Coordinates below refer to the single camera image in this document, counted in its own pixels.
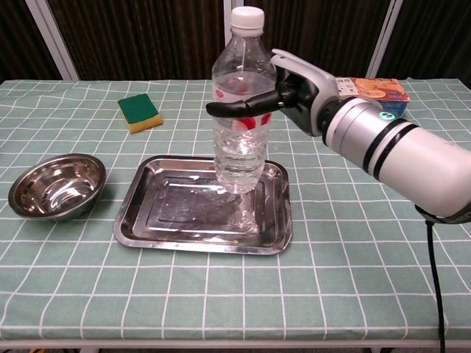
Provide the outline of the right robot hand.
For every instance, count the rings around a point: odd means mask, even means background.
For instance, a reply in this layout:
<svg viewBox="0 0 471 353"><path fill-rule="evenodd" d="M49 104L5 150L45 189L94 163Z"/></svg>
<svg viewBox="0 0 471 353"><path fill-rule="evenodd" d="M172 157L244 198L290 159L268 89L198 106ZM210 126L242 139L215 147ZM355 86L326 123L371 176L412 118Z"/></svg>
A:
<svg viewBox="0 0 471 353"><path fill-rule="evenodd" d="M339 101L332 74L281 49L273 49L271 63L277 69L275 89L233 103L211 102L207 113L217 118L248 118L281 111L304 133L322 135L322 114L326 106Z"/></svg>

